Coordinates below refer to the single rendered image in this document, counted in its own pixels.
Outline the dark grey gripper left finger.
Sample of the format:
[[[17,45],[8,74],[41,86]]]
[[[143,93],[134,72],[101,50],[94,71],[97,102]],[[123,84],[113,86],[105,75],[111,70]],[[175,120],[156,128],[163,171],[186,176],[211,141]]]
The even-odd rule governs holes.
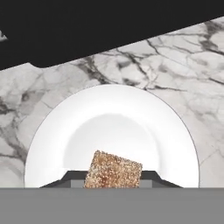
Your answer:
[[[43,188],[82,188],[87,171],[68,171],[60,180],[43,185]]]

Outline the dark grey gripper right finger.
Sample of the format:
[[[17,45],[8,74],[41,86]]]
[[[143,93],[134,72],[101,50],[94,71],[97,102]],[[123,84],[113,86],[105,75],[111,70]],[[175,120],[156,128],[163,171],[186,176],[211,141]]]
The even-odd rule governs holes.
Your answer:
[[[179,188],[179,185],[175,185],[169,181],[163,180],[155,171],[142,171],[140,178],[140,188]]]

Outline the white saucer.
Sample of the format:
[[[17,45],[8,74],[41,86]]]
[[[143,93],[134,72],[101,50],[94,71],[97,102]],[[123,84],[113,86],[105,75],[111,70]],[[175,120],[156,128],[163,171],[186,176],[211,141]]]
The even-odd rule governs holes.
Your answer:
[[[137,161],[177,186],[200,182],[192,137],[167,103],[136,87],[100,85],[69,96],[39,125],[24,185],[41,187],[68,171],[86,171],[97,150]]]

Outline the black hob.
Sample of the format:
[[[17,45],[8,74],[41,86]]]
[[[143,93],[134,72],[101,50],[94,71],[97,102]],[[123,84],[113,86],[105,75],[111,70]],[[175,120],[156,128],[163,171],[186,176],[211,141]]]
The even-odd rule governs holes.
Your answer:
[[[0,0],[0,70],[50,67],[224,16],[224,0]]]

